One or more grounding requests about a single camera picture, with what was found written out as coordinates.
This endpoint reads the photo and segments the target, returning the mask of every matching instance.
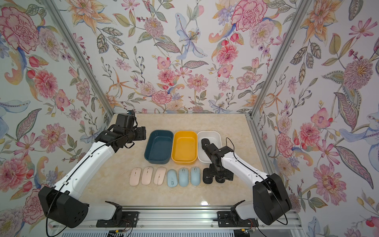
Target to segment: floral wallpaper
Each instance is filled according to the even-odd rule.
[[[56,1],[117,113],[249,112],[298,3]]]
[[[256,115],[309,237],[379,237],[375,0],[314,0]]]
[[[0,236],[44,236],[39,191],[68,173],[110,116],[39,1],[0,7]]]

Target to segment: red berry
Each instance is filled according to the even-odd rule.
[[[374,223],[372,223],[372,221],[370,220],[366,221],[366,225],[368,225],[369,227],[374,227]]]
[[[30,79],[33,79],[35,75],[36,75],[36,72],[34,70],[29,70],[28,71],[28,77]]]

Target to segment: black cable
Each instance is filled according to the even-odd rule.
[[[229,139],[229,141],[230,141],[230,142],[232,143],[232,145],[233,145],[233,155],[234,155],[234,158],[235,158],[238,162],[240,162],[243,166],[245,166],[247,169],[253,171],[256,175],[258,175],[258,176],[259,176],[259,177],[260,177],[260,178],[266,183],[267,187],[270,189],[271,193],[274,195],[276,201],[279,203],[279,207],[280,207],[280,209],[282,210],[282,213],[283,213],[283,215],[284,215],[284,217],[285,217],[286,223],[284,224],[283,222],[281,222],[281,221],[279,221],[279,220],[276,220],[276,221],[279,222],[279,223],[281,223],[281,224],[283,224],[283,225],[285,225],[285,226],[288,225],[288,219],[287,219],[287,216],[286,216],[286,214],[285,214],[285,212],[284,212],[284,210],[283,210],[283,208],[282,208],[282,205],[280,204],[278,198],[276,197],[275,193],[271,190],[270,185],[268,185],[267,181],[266,181],[262,176],[260,176],[257,172],[255,172],[254,170],[250,169],[250,168],[247,167],[244,163],[242,163],[241,161],[239,161],[239,160],[236,158],[236,155],[234,154],[234,144],[233,144],[232,140],[230,140],[230,138],[227,137],[227,138],[225,138],[226,146],[228,146],[228,141],[227,141],[227,139]]]
[[[95,152],[95,151],[97,151],[98,149],[100,149],[100,148],[102,148],[103,146],[106,146],[106,145],[109,145],[109,144],[111,144],[112,142],[115,142],[115,141],[117,141],[117,140],[119,140],[119,139],[122,139],[122,138],[124,138],[124,137],[127,137],[128,135],[125,135],[125,136],[122,136],[122,137],[119,137],[119,138],[117,138],[117,139],[115,139],[115,140],[113,140],[113,141],[110,141],[110,142],[108,142],[108,143],[105,143],[105,144],[103,144],[103,145],[101,145],[101,146],[99,146],[98,148],[96,148],[91,154],[89,154],[84,160],[83,160],[83,162],[82,163],[80,163],[79,165],[78,165],[78,167],[72,172],[72,174],[67,178],[67,180],[66,180],[66,182],[71,178],[71,176],[75,173],[75,171],[77,171],[78,170],[78,168],[89,158],[89,157],[91,157],[92,156],[92,154]],[[63,230],[61,230],[58,234],[56,234],[56,235],[49,235],[49,230],[47,229],[47,225],[48,225],[48,219],[49,219],[49,213],[50,213],[50,210],[51,210],[51,207],[53,206],[53,203],[54,203],[54,201],[55,201],[55,199],[57,198],[57,196],[58,196],[58,194],[60,193],[60,191],[62,190],[62,188],[65,186],[65,184],[63,184],[62,185],[62,187],[58,190],[58,192],[56,193],[56,195],[54,196],[54,198],[53,198],[53,201],[51,202],[51,204],[50,204],[50,207],[49,207],[49,210],[47,211],[47,215],[46,215],[46,235],[47,235],[47,237],[55,237],[55,236],[57,236],[57,235],[59,235],[60,233],[62,233],[62,231],[64,231],[64,229],[66,229],[67,228],[67,226],[65,226],[64,228],[63,228]]]

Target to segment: green leaf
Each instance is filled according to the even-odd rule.
[[[310,201],[317,208],[322,208],[322,207],[327,206],[327,204],[323,200],[321,200],[320,198],[317,198],[317,197],[311,198]]]
[[[122,14],[114,13],[113,15],[116,18],[116,20],[120,23],[120,25],[122,25],[123,27],[129,27],[130,26],[128,19],[125,16],[123,16]]]
[[[38,10],[39,10],[39,6],[35,4],[30,4],[28,8],[26,9],[25,13],[30,16],[35,16],[38,13]]]
[[[70,147],[74,147],[74,139],[68,134],[67,134],[67,142]]]
[[[338,60],[338,58],[330,58],[325,63],[323,63],[321,65],[330,66],[330,65],[333,65],[337,60]]]

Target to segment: peony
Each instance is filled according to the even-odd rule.
[[[234,9],[232,24],[236,24],[236,30],[252,29],[262,21],[266,11],[263,0],[241,0]]]
[[[28,224],[36,223],[42,216],[44,211],[38,198],[40,189],[33,189],[31,195],[26,198],[25,206],[22,208],[23,220]]]
[[[152,96],[151,99],[158,104],[166,104],[171,101],[171,94],[167,94],[167,91],[157,91]]]
[[[38,31],[30,16],[14,7],[3,7],[1,11],[0,33],[8,44],[26,53],[35,51],[39,44]]]
[[[57,61],[60,54],[60,45],[54,33],[47,28],[41,27],[39,30],[39,40],[41,41],[39,45],[41,49]]]
[[[166,69],[171,65],[170,58],[163,58],[161,56],[158,57],[158,69]]]
[[[55,147],[60,147],[62,145],[66,145],[66,134],[64,133],[64,128],[59,126],[59,123],[46,125],[46,129],[42,129],[42,133],[44,134],[39,136],[38,139],[41,140],[40,146],[42,148],[47,147],[47,153],[54,152]]]
[[[274,23],[270,20],[265,20],[259,23],[250,31],[250,45],[258,46],[265,42],[274,30]]]
[[[195,91],[200,92],[200,91],[204,90],[208,86],[207,81],[208,81],[208,79],[206,79],[201,74],[200,75],[195,74],[195,76],[190,75],[189,79],[188,79],[187,86],[190,89],[194,88]]]
[[[237,58],[238,50],[233,44],[225,45],[217,53],[217,61],[219,64],[229,64]]]
[[[320,109],[316,114],[310,117],[310,120],[315,124],[315,126],[321,129],[330,126],[328,119],[329,114],[325,108]]]
[[[6,209],[0,212],[1,237],[14,237],[22,226],[22,207]]]
[[[315,146],[321,138],[320,131],[310,122],[303,123],[300,129],[301,140],[307,146]]]
[[[60,110],[70,105],[70,101],[67,98],[66,93],[64,93],[62,89],[58,90],[58,93],[55,96],[55,103],[56,103],[56,107]]]
[[[83,101],[83,104],[87,107],[91,98],[88,80],[84,79],[83,82],[77,83],[76,90],[78,91],[78,93],[76,94],[76,98],[80,101]]]
[[[45,99],[53,98],[58,90],[58,83],[56,77],[52,73],[48,73],[46,70],[40,70],[34,77],[34,86],[37,92],[45,97]]]
[[[292,166],[291,166],[291,163],[289,162],[289,160],[287,160],[287,158],[283,157],[283,156],[279,156],[278,157],[278,168],[279,168],[279,172],[286,175],[286,176],[291,176],[292,173]]]
[[[332,203],[336,206],[341,200],[346,202],[346,194],[343,192],[343,190],[346,190],[346,183],[340,181],[342,177],[340,173],[334,174],[334,166],[332,164],[329,164],[329,166],[322,164],[320,165],[320,170],[315,168],[313,176],[317,179],[316,193],[324,196],[326,202],[329,202],[329,196]]]
[[[167,109],[172,111],[178,111],[181,107],[183,107],[181,100],[172,100],[167,104]]]
[[[145,22],[145,30],[154,38],[157,38],[161,35],[163,35],[163,26],[160,21],[158,21],[157,18],[150,17]]]
[[[7,192],[9,188],[17,188],[25,179],[27,165],[22,158],[13,157],[0,166],[0,189]]]
[[[348,63],[343,73],[343,85],[348,89],[362,88],[371,79],[372,68],[373,64],[367,58]]]
[[[287,134],[281,133],[276,139],[279,152],[281,152],[284,157],[290,157],[293,154],[291,138],[287,136]]]
[[[224,65],[222,67],[220,67],[220,69],[218,70],[217,74],[219,77],[225,77],[225,78],[228,78],[230,73],[232,72],[232,69],[233,69],[233,65],[232,64],[229,64],[229,65]]]
[[[170,69],[164,69],[160,71],[160,73],[158,74],[158,79],[161,82],[166,83],[166,84],[173,82],[174,78],[175,78],[174,71]]]
[[[144,96],[151,96],[155,92],[156,90],[152,83],[147,82],[141,85],[141,94],[143,94]]]

